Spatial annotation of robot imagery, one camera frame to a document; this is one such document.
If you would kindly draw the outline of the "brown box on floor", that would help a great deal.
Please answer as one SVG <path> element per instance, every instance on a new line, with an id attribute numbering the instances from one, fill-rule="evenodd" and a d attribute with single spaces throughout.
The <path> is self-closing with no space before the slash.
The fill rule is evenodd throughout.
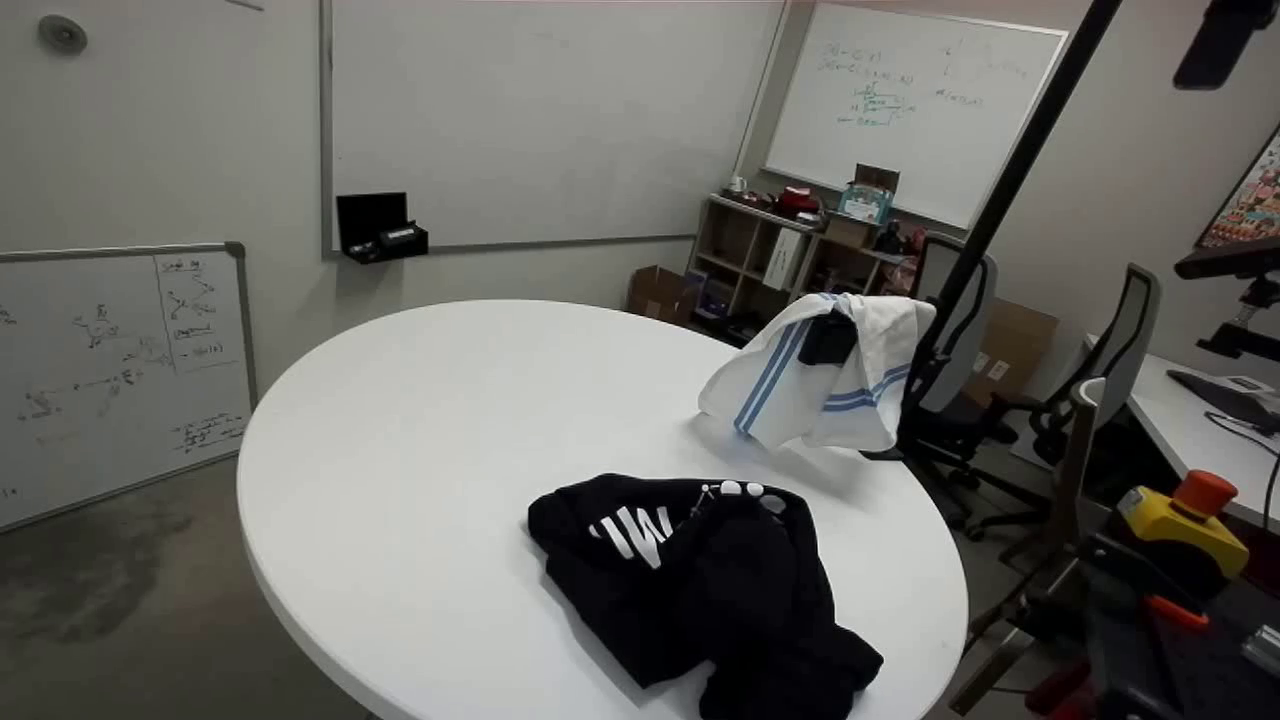
<path id="1" fill-rule="evenodd" d="M 626 307 L 637 317 L 688 322 L 696 296 L 702 296 L 696 280 L 688 280 L 674 266 L 650 265 L 650 266 L 633 270 Z"/>

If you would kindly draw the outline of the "low whiteboard with sketches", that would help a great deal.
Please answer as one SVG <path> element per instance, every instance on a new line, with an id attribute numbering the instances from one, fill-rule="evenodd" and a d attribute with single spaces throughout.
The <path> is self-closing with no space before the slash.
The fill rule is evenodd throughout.
<path id="1" fill-rule="evenodd" d="M 239 448 L 243 280 L 237 238 L 0 256 L 0 526 Z"/>

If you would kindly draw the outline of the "computer monitor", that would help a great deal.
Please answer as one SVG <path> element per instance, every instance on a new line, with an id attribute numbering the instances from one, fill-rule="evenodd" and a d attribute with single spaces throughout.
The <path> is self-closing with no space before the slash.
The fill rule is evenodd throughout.
<path id="1" fill-rule="evenodd" d="M 1176 265 L 1196 274 L 1266 274 L 1280 266 L 1280 122 L 1233 184 L 1193 253 Z"/>

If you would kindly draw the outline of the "grey office chair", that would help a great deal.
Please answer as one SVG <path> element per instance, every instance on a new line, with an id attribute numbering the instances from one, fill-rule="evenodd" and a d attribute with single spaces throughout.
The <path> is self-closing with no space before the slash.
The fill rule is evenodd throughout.
<path id="1" fill-rule="evenodd" d="M 925 397 L 909 421 L 909 466 L 929 487 L 949 526 L 959 526 L 967 519 L 967 502 L 959 498 L 959 483 L 943 470 L 943 464 L 959 456 L 977 425 L 977 410 L 952 416 L 952 404 L 959 401 L 982 356 L 991 298 L 998 265 L 982 259 L 959 298 L 942 313 L 942 330 L 925 359 Z"/>

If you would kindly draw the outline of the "white blue-striped tea towel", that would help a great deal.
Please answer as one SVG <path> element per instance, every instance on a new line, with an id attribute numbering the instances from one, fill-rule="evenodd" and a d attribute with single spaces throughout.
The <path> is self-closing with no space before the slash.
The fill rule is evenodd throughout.
<path id="1" fill-rule="evenodd" d="M 696 421 L 762 453 L 888 453 L 934 322 L 918 296 L 805 290 L 707 377 Z"/>

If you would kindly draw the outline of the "wall whiteboard with green writing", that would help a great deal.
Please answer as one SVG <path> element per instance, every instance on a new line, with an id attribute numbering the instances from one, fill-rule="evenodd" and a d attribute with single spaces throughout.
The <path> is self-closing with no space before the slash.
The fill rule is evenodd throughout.
<path id="1" fill-rule="evenodd" d="M 766 169 L 820 189 L 888 169 L 902 213 L 967 227 L 1064 47 L 1061 29 L 820 5 Z"/>

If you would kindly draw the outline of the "cardboard box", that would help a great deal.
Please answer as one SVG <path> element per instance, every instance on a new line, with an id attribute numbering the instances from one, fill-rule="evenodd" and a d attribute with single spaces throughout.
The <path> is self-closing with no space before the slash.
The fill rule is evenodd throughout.
<path id="1" fill-rule="evenodd" d="M 998 298 L 963 397 L 977 407 L 987 407 L 998 397 L 1020 397 L 1049 356 L 1052 336 L 1058 319 L 1049 313 Z"/>

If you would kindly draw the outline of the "yellow red emergency stop button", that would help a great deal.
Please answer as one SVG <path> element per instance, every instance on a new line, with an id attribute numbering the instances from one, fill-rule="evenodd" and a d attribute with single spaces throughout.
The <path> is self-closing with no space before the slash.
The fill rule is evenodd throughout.
<path id="1" fill-rule="evenodd" d="M 1244 540 L 1222 519 L 1233 497 L 1233 481 L 1193 466 L 1172 492 L 1155 492 L 1147 483 L 1133 487 L 1117 512 L 1138 540 L 1188 544 L 1208 557 L 1224 581 L 1233 581 L 1250 564 Z"/>

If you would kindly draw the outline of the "black marker tray box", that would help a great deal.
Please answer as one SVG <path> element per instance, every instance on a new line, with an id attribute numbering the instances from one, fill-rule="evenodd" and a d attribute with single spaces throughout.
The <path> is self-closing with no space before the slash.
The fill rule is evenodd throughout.
<path id="1" fill-rule="evenodd" d="M 362 265 L 425 256 L 428 233 L 409 216 L 404 190 L 355 190 L 337 200 L 340 253 Z"/>

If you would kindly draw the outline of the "black mesh office chair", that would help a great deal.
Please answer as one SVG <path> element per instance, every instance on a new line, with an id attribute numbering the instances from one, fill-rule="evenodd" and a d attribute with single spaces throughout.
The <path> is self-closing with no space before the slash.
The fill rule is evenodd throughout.
<path id="1" fill-rule="evenodd" d="M 1029 512 L 1013 512 L 1023 537 L 1007 557 L 1049 557 L 1075 540 L 1093 441 L 1129 404 L 1155 313 L 1159 280 L 1129 265 L 1104 330 L 1084 346 L 1064 385 L 1029 407 L 1033 453 L 1049 464 L 1052 487 Z"/>

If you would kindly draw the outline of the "large blank wall whiteboard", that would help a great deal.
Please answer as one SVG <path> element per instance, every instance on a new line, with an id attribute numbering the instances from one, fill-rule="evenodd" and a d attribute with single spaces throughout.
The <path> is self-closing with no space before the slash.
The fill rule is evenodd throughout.
<path id="1" fill-rule="evenodd" d="M 328 171 L 440 246 L 676 238 L 742 160 L 785 0 L 325 0 Z"/>

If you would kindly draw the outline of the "white side desk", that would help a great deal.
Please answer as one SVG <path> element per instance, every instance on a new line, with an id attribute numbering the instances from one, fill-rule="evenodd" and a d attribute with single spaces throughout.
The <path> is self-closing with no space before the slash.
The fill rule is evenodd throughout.
<path id="1" fill-rule="evenodd" d="M 1215 470 L 1238 483 L 1228 516 L 1266 530 L 1280 526 L 1275 441 L 1238 421 L 1215 421 L 1213 404 L 1172 378 L 1172 359 L 1147 356 L 1129 397 L 1129 410 L 1176 470 Z"/>

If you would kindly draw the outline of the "black garment with white print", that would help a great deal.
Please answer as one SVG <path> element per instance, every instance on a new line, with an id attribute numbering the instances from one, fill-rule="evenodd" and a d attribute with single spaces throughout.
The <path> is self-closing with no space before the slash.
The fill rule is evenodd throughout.
<path id="1" fill-rule="evenodd" d="M 603 470 L 530 502 L 544 574 L 639 684 L 707 662 L 702 720 L 847 720 L 884 655 L 836 618 L 808 502 Z"/>

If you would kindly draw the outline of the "wooden cubby shelf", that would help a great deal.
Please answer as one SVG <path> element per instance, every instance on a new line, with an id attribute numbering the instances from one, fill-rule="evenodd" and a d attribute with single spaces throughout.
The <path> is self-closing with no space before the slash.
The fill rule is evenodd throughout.
<path id="1" fill-rule="evenodd" d="M 918 253 L 875 222 L 785 216 L 717 190 L 706 200 L 688 274 L 691 322 L 743 341 L 805 290 L 909 290 Z"/>

